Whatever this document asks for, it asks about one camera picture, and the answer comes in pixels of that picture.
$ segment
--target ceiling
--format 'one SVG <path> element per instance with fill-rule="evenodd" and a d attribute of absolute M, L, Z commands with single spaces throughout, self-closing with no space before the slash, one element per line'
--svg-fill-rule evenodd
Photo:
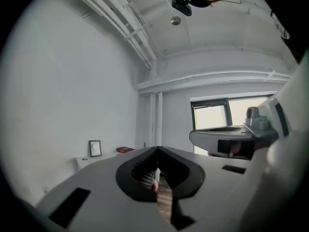
<path fill-rule="evenodd" d="M 190 17 L 173 9 L 171 0 L 132 1 L 165 56 L 196 49 L 233 48 L 262 51 L 282 58 L 285 51 L 275 26 L 277 21 L 270 16 L 271 9 L 264 0 L 228 0 L 241 4 L 219 1 L 207 8 L 191 6 Z M 173 15 L 181 17 L 180 25 L 170 23 Z"/>

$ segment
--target person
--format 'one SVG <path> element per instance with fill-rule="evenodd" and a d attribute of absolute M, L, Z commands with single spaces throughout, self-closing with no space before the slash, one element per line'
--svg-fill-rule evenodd
<path fill-rule="evenodd" d="M 185 0 L 189 4 L 205 8 L 220 0 Z M 280 23 L 290 34 L 290 39 L 283 39 L 299 63 L 309 46 L 307 23 L 307 0 L 265 0 Z"/>

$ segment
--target black slot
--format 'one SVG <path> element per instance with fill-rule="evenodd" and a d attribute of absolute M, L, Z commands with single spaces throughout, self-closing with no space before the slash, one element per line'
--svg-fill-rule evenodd
<path fill-rule="evenodd" d="M 82 206 L 90 191 L 77 188 L 64 202 L 49 216 L 56 224 L 66 228 L 79 208 Z"/>
<path fill-rule="evenodd" d="M 246 172 L 245 168 L 235 167 L 231 165 L 225 165 L 223 166 L 222 169 L 230 171 L 230 172 L 238 173 L 238 174 L 244 174 Z"/>
<path fill-rule="evenodd" d="M 279 120 L 280 120 L 280 123 L 281 123 L 283 136 L 286 137 L 290 133 L 289 133 L 289 129 L 288 129 L 288 123 L 286 122 L 286 118 L 285 118 L 285 115 L 284 115 L 284 112 L 283 112 L 283 108 L 281 107 L 280 103 L 275 105 L 275 108 L 276 108 L 278 116 L 279 116 Z"/>

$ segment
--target wall outlet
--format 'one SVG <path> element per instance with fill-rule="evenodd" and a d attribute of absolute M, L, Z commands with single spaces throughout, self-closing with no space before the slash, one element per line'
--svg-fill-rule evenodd
<path fill-rule="evenodd" d="M 49 191 L 50 191 L 50 187 L 49 186 L 42 186 L 42 189 L 43 189 L 43 192 L 45 194 L 49 193 Z"/>

